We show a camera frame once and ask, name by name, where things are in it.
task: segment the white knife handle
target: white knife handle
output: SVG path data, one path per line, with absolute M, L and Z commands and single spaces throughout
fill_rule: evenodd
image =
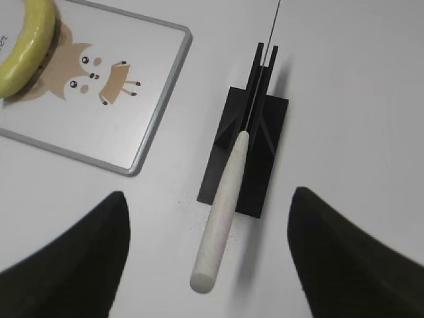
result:
M 217 280 L 239 199 L 248 143 L 249 134 L 240 132 L 219 182 L 191 273 L 190 286 L 195 292 L 209 293 Z

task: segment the banana peel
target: banana peel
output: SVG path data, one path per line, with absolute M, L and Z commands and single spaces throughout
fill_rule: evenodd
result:
M 0 65 L 0 98 L 18 93 L 35 74 L 52 43 L 52 0 L 24 0 L 25 21 L 13 51 Z

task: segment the cutting board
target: cutting board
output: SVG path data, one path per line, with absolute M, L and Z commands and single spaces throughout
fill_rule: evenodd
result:
M 60 20 L 54 43 L 23 92 L 0 99 L 0 134 L 120 174 L 137 174 L 191 33 L 87 1 L 55 4 Z M 2 5 L 10 12 L 24 8 L 15 0 Z M 0 20 L 0 38 L 7 38 L 3 56 L 23 24 L 14 16 Z

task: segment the yellow banana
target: yellow banana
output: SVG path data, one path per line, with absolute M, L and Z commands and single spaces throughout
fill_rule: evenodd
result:
M 25 21 L 13 51 L 0 65 L 0 98 L 20 91 L 35 74 L 53 39 L 52 0 L 24 0 Z

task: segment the white countertop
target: white countertop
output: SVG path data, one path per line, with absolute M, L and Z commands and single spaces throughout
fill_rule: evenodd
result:
M 285 0 L 270 93 L 290 100 L 263 219 L 237 215 L 215 289 L 189 287 L 209 207 L 196 202 L 229 87 L 244 87 L 275 0 L 98 0 L 179 23 L 193 44 L 141 173 L 126 178 L 0 138 L 0 269 L 114 190 L 131 213 L 111 317 L 309 318 L 286 238 L 307 186 L 424 263 L 424 3 Z

